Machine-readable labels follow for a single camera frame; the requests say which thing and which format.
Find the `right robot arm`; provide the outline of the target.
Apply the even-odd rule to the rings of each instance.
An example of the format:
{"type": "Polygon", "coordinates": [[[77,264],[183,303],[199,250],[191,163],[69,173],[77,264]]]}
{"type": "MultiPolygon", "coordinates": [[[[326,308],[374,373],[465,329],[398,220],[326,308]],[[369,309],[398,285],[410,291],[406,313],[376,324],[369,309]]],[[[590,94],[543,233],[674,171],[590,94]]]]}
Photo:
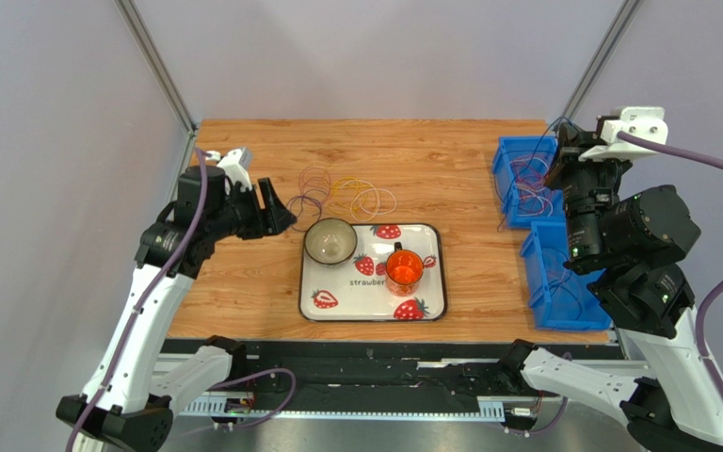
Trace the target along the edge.
{"type": "Polygon", "coordinates": [[[640,349],[651,374],[599,371],[517,340],[498,364],[515,392],[577,401],[620,423],[649,451],[723,451],[723,376],[707,346],[707,302],[696,302],[680,261],[700,230],[672,185],[621,199],[621,178],[642,150],[666,149],[660,121],[612,116],[593,131],[562,123],[545,184],[562,194],[569,260],[598,272],[589,292],[640,349]]]}

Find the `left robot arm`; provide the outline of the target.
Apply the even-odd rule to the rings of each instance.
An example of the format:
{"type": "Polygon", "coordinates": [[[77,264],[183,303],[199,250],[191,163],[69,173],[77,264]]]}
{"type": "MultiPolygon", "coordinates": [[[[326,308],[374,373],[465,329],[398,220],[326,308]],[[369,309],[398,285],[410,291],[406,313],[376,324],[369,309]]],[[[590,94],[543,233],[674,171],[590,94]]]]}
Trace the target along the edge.
{"type": "Polygon", "coordinates": [[[140,237],[128,298],[100,364],[80,393],[57,405],[56,417],[72,428],[68,450],[156,451],[178,414],[203,393],[251,380],[246,346],[218,335],[166,375],[153,370],[217,242],[282,234],[295,221],[267,178],[233,180],[215,166],[179,176],[175,200],[140,237]]]}

